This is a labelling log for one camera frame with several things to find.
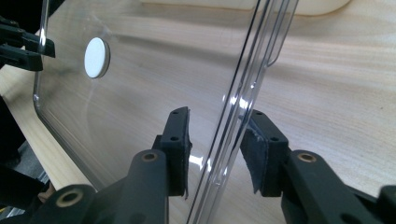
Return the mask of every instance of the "wooden table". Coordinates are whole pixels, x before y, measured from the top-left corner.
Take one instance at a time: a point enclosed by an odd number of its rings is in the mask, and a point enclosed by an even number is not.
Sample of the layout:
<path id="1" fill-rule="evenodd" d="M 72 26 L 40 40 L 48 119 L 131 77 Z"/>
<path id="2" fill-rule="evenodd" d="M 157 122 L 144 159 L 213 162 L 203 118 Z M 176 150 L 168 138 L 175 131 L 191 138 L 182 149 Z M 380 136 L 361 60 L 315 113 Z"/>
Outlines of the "wooden table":
<path id="1" fill-rule="evenodd" d="M 295 17 L 255 105 L 290 148 L 317 152 L 346 184 L 374 196 L 396 182 L 394 11 L 390 0 L 355 0 L 328 15 Z M 0 93 L 55 188 L 89 183 L 37 118 L 34 78 L 5 66 Z M 225 195 L 239 193 L 221 202 L 215 223 L 284 223 L 279 199 L 253 195 L 248 180 L 247 170 L 233 170 Z"/>

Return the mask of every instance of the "white cap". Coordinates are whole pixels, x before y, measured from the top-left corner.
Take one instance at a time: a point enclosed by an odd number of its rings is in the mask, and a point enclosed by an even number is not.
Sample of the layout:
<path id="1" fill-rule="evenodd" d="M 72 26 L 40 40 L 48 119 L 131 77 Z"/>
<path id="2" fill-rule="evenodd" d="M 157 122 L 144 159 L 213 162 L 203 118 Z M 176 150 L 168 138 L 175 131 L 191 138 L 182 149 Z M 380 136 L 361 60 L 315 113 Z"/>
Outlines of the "white cap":
<path id="1" fill-rule="evenodd" d="M 89 77 L 101 77 L 110 63 L 110 48 L 101 38 L 95 37 L 85 50 L 85 72 Z"/>

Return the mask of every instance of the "white button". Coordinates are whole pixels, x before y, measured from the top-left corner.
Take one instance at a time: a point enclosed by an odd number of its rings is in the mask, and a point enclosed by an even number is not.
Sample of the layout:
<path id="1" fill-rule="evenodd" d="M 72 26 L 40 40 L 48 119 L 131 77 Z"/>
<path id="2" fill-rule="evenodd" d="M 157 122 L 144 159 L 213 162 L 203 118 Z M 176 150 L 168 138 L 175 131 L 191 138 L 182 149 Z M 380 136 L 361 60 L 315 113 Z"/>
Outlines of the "white button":
<path id="1" fill-rule="evenodd" d="M 110 48 L 101 38 L 95 37 L 85 50 L 85 72 L 89 77 L 101 77 L 110 63 Z"/>

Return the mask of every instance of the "transparent plastic box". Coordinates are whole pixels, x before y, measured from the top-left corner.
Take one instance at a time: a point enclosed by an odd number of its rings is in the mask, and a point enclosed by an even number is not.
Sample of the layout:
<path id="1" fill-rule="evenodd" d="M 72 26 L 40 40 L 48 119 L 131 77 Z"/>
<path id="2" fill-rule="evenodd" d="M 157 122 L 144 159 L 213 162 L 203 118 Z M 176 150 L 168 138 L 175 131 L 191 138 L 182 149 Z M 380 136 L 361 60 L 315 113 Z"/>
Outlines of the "transparent plastic box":
<path id="1" fill-rule="evenodd" d="M 297 0 L 188 2 L 68 0 L 50 16 L 45 0 L 40 50 L 48 38 L 56 58 L 43 58 L 34 102 L 98 190 L 125 177 L 169 113 L 187 106 L 190 196 L 170 198 L 170 221 L 207 223 Z M 103 76 L 91 78 L 84 55 L 95 37 L 107 42 L 110 60 Z"/>

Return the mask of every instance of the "black clamp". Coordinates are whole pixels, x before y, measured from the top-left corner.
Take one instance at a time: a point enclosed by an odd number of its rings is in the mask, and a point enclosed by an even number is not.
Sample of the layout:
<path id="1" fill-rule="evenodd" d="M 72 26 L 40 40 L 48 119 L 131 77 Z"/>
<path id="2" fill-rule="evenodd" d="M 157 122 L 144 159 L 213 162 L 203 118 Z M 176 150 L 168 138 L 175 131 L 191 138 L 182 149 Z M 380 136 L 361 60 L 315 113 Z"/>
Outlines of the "black clamp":
<path id="1" fill-rule="evenodd" d="M 40 37 L 25 32 L 17 22 L 0 16 L 0 63 L 29 71 L 42 71 L 41 54 L 37 53 Z M 44 55 L 55 58 L 55 44 L 46 39 Z"/>

